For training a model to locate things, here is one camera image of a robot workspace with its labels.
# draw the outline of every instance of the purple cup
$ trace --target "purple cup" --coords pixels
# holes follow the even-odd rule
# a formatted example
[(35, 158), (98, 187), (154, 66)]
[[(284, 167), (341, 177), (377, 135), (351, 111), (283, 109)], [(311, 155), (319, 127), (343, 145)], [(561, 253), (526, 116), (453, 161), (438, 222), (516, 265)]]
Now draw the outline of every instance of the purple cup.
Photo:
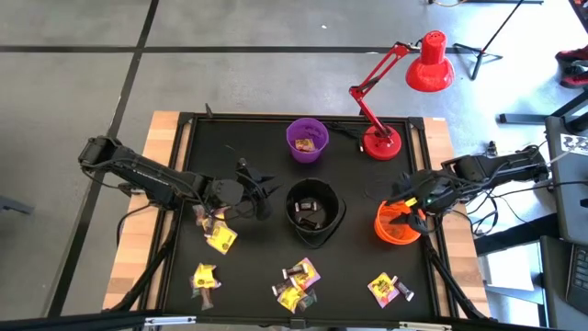
[[(299, 139), (312, 139), (314, 152), (301, 152), (296, 149)], [(286, 140), (290, 146), (290, 153), (300, 163), (311, 163), (321, 156), (322, 149), (329, 143), (329, 132), (319, 121), (302, 118), (292, 122), (286, 129)]]

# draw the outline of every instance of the red lamp shade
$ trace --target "red lamp shade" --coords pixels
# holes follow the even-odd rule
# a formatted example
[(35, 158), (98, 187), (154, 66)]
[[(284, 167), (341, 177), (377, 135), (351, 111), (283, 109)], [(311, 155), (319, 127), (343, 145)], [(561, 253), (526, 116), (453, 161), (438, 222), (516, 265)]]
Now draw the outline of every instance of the red lamp shade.
[(421, 56), (406, 72), (406, 83), (417, 91), (437, 92), (453, 83), (453, 65), (445, 56), (447, 38), (441, 31), (431, 31), (423, 38)]

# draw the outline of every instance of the wooden frame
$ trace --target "wooden frame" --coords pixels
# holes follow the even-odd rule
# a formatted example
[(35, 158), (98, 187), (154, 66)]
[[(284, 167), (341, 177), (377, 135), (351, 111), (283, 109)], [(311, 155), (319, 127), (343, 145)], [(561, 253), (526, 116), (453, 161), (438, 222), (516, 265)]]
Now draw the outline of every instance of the wooden frame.
[[(143, 148), (143, 156), (151, 158), (162, 165), (169, 164), (179, 114), (177, 111), (155, 111), (153, 113), (151, 127), (147, 134), (147, 141)], [(453, 158), (453, 147), (449, 140), (449, 129), (445, 119), (426, 118), (424, 119), (424, 126), (431, 165), (433, 169), (436, 169), (440, 167), (441, 162)], [(176, 169), (181, 169), (184, 164), (189, 127), (189, 124), (185, 125), (181, 135)], [(416, 164), (421, 169), (424, 167), (424, 160), (418, 139), (418, 131), (413, 129), (412, 135)], [(145, 204), (147, 204), (147, 199), (144, 196), (133, 196), (130, 199), (129, 210), (134, 210)], [(457, 206), (457, 208), (465, 212), (463, 206)], [(162, 240), (160, 242), (163, 242), (167, 235), (171, 216), (171, 212), (165, 215), (164, 230), (162, 231)], [(155, 231), (156, 218), (157, 209), (148, 208), (131, 215), (125, 222), (122, 236), (120, 237), (119, 249), (112, 267), (103, 308), (109, 308), (117, 304), (144, 271)], [(443, 228), (445, 231), (449, 264), (454, 278), (476, 307), (483, 314), (490, 315), (468, 220), (455, 213), (451, 213), (444, 218)], [(155, 273), (151, 282), (147, 300), (148, 309), (155, 307), (160, 279), (161, 267)], [(437, 285), (440, 312), (443, 316), (449, 316), (445, 286), (443, 280), (436, 272), (435, 282)]]

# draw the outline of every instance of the concrete floor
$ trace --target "concrete floor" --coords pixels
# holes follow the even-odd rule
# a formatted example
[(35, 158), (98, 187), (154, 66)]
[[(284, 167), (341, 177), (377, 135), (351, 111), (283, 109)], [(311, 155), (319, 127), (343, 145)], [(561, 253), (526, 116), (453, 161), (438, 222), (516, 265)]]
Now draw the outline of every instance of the concrete floor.
[[(149, 0), (0, 0), (0, 45), (134, 46)], [(424, 0), (166, 0), (148, 46), (389, 46), (431, 29), (449, 43), (483, 46), (510, 5), (428, 6)], [(504, 58), (468, 79), (473, 56), (449, 55), (456, 82), (411, 90), (398, 63), (367, 98), (379, 115), (444, 117), (456, 154), (489, 140), (514, 150), (541, 143), (541, 127), (499, 126), (496, 114), (548, 114), (578, 94), (558, 85), (554, 54), (588, 38), (565, 0), (523, 5), (489, 51)], [(377, 54), (144, 54), (119, 138), (142, 150), (154, 110), (357, 114), (347, 88)], [(87, 179), (76, 157), (106, 132), (131, 54), (0, 52), (0, 194), (36, 207), (0, 213), (0, 319), (36, 317), (69, 238)], [(115, 255), (115, 224), (128, 199), (103, 189), (64, 312), (99, 311)], [(534, 194), (528, 218), (548, 212)], [(511, 219), (504, 212), (501, 222)]]

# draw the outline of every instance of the red desk lamp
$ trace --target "red desk lamp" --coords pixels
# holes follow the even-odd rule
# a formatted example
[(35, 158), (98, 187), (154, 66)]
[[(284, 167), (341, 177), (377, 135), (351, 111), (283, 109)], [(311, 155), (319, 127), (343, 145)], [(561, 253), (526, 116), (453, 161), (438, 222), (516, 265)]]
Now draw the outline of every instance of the red desk lamp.
[[(421, 56), (408, 68), (406, 83), (421, 92), (441, 91), (453, 83), (455, 75), (451, 62), (445, 57), (447, 38), (441, 31), (431, 31), (424, 36), (422, 42)], [(372, 124), (364, 133), (363, 145), (366, 153), (377, 160), (386, 161), (396, 156), (401, 149), (401, 136), (392, 127), (382, 125), (363, 99), (392, 66), (412, 50), (418, 50), (418, 48), (396, 42), (363, 83), (349, 88), (349, 94), (356, 100), (361, 111)], [(379, 74), (376, 74), (390, 59), (391, 62)]]

